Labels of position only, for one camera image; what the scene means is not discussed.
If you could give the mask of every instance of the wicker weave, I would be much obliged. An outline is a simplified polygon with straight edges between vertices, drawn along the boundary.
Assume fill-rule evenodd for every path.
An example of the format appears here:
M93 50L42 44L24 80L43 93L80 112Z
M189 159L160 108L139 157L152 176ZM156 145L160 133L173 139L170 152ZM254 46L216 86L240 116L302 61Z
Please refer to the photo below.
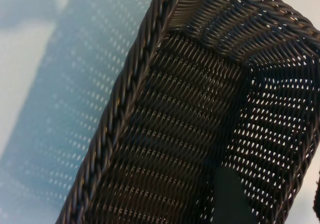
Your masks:
M313 210L320 221L320 178L318 181L318 188L315 192Z
M152 0L57 224L210 223L219 166L284 223L319 143L319 48L281 0Z

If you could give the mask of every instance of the white surface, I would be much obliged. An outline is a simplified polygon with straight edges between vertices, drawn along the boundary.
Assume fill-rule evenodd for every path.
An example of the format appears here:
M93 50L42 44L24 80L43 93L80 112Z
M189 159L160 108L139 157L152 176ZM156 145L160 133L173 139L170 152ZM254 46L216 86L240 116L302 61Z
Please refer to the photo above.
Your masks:
M30 147L36 145L42 152L41 155L48 155L50 160L48 166L41 167L38 165L40 161L36 161L39 155L36 151L34 160L32 155L30 159L19 156L20 160L16 162L14 158L6 160L3 165L14 167L12 170L16 171L16 175L21 175L22 170L25 172L26 178L21 180L1 170L0 166L0 223L22 223L22 220L23 223L54 222L86 151L88 140L97 125L96 118L99 118L106 103L103 96L108 96L110 92L113 78L121 68L149 1L125 0L123 7L116 8L114 4L117 0L0 0L0 157L5 153L8 143L19 142ZM320 29L320 0L283 1L309 18L315 27ZM82 3L85 3L89 10L86 11L86 6L81 5ZM104 26L111 30L112 34L104 33ZM79 32L69 34L70 30L77 28L80 29ZM93 33L95 29L101 32L101 38L105 40L99 40L99 34ZM125 29L130 31L121 36ZM70 38L70 42L62 41L66 38ZM93 47L101 51L96 54L92 51ZM92 63L97 60L98 64L94 66ZM38 72L45 72L47 66L52 67L54 64L57 68L63 68L61 62L70 65L68 70L72 74L62 70L57 73L50 71L52 75L59 74L59 77L49 80L50 76L46 74L45 80L36 79ZM106 67L100 67L99 64L105 64ZM109 72L107 76L102 75L105 69ZM77 75L82 73L83 77L77 79ZM55 82L63 85L51 87ZM77 90L82 83L84 87L89 85L84 92ZM37 88L42 84L43 90ZM30 114L24 117L25 112L32 113L32 107L37 104L37 100L48 101L47 105L52 104L48 109L56 112L59 117L48 117L45 112L40 112L38 116ZM72 100L77 100L80 108L77 108L78 104ZM68 110L67 113L63 113L59 107ZM39 104L39 107L33 109L36 112L44 107ZM59 128L59 125L64 123L63 116L72 117L71 123L74 122L72 125L75 127ZM32 130L35 130L35 133L28 136ZM34 143L31 141L33 135L39 136ZM46 143L46 137L52 139L57 135L63 137L70 147L57 147ZM304 178L287 223L318 223L312 206L319 169L320 151ZM43 181L47 188L30 188L29 181L32 178ZM8 206L7 200L12 198L16 199ZM23 198L34 202L23 205ZM42 216L36 217L32 212L39 210Z

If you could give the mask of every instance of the wicker basket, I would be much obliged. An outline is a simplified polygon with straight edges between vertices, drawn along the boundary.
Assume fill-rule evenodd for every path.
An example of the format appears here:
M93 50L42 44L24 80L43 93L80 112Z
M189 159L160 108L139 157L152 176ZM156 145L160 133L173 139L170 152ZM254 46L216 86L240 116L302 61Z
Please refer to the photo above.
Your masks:
M281 0L152 0L57 224L210 223L220 166L284 223L319 143L319 48Z

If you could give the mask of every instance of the perforated pattern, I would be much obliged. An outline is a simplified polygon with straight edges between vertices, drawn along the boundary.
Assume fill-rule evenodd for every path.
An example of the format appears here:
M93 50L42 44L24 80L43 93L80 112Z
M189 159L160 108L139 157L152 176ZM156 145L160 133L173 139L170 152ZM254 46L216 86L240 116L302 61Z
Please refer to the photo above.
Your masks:
M153 0L62 223L208 223L220 165L284 223L319 143L319 47L281 0Z

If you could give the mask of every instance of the woven rattan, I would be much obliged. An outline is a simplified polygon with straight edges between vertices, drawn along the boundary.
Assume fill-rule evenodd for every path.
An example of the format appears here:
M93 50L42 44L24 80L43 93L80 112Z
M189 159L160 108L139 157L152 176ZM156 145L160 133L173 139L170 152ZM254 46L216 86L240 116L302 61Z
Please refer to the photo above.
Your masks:
M318 188L315 192L313 210L320 221L320 178L318 181Z
M284 223L319 143L319 48L281 0L152 0L57 224L210 223L219 166Z

